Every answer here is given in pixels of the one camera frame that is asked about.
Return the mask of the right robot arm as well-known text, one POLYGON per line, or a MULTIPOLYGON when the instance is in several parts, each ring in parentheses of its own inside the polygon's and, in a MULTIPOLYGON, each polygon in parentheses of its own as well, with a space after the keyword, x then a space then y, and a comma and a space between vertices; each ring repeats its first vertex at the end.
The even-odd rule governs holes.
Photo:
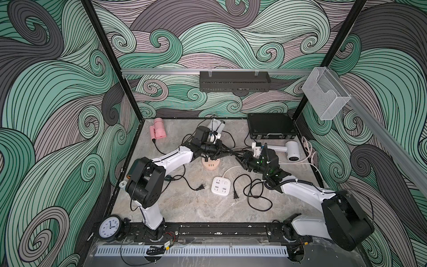
POLYGON ((257 158, 246 151, 236 159, 246 171, 260 174, 267 189, 298 198, 321 212, 321 216, 294 214, 284 220, 286 239, 323 238, 352 251, 374 233, 372 221, 351 192, 323 189, 293 176, 280 167, 274 150, 262 149, 257 158))

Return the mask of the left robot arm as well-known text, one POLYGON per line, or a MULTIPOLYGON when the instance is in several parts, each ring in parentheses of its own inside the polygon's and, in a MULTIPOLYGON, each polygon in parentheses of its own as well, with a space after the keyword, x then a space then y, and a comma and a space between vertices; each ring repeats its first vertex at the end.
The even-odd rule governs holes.
POLYGON ((157 230, 164 222, 157 204, 166 175, 198 158, 215 161, 232 155, 220 140, 225 127, 223 121, 212 120, 213 125, 198 126, 176 150, 155 159, 137 159, 128 173, 125 190, 142 211, 143 222, 150 230, 157 230))

